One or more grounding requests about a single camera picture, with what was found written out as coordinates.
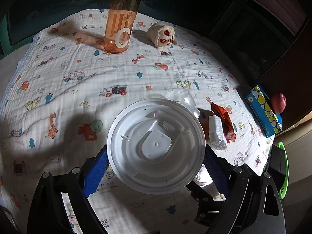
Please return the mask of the orange snack wrapper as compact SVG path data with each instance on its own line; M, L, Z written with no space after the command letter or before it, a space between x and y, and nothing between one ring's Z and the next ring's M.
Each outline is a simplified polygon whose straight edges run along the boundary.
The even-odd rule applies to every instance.
M222 121L223 133L227 143L234 143L236 141L236 133L234 132L234 127L229 113L225 108L215 103L211 104L211 108L214 115L218 116Z

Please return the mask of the white plastic cup lid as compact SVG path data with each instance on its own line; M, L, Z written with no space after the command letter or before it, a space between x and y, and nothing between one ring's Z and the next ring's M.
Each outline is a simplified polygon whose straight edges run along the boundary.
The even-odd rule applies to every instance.
M166 99L145 99L126 107L107 135L107 155L117 177L153 195L187 186L202 166L205 147L198 118Z

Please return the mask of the clear plastic cup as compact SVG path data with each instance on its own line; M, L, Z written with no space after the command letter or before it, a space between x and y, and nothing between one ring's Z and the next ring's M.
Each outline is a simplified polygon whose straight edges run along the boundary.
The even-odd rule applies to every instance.
M199 118L200 111L196 107L195 100L193 99L189 90L183 90L182 92L178 93L172 99L174 102L184 106L187 108L196 118Z

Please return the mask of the green plastic mesh basket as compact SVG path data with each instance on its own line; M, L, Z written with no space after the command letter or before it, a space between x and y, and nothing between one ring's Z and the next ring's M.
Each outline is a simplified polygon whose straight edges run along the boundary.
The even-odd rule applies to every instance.
M282 151L284 153L283 164L284 164L285 179L284 179L282 187L279 191L279 197L281 200L283 200L287 194L288 184L289 184L289 162L288 162L288 156L287 156L285 146L282 142L278 142L278 148L282 149Z

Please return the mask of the blue yellow tissue box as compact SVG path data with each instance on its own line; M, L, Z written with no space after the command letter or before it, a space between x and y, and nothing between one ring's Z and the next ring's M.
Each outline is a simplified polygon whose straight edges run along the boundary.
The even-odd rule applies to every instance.
M282 118L270 106L270 99L260 85L256 85L246 95L245 100L261 125L266 137L282 131Z

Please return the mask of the red apple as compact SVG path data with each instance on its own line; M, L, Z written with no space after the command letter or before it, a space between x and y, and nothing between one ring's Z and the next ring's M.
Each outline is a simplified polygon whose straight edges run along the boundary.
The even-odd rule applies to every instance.
M287 100L282 93L274 94L270 101L272 109L275 113L282 113L287 104Z

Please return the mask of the white skull squishy toy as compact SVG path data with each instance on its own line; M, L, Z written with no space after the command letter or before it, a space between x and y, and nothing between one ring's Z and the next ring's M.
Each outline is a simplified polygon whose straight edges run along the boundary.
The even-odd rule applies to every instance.
M156 48L165 48L178 44L178 41L175 40L175 29L161 22L150 26L147 31L147 37Z

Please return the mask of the orange water bottle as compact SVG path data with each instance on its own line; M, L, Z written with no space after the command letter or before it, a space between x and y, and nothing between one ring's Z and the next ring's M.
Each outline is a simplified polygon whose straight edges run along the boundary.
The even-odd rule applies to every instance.
M104 49L121 53L128 49L141 0L111 0L104 35Z

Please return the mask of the green window frame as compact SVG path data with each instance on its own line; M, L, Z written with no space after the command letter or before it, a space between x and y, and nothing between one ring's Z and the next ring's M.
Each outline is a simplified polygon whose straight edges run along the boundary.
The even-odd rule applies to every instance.
M15 50L25 46L26 44L31 43L33 37L34 37L34 34L22 39L16 44L12 44L9 31L8 31L7 13L4 13L1 19L1 59L8 56Z

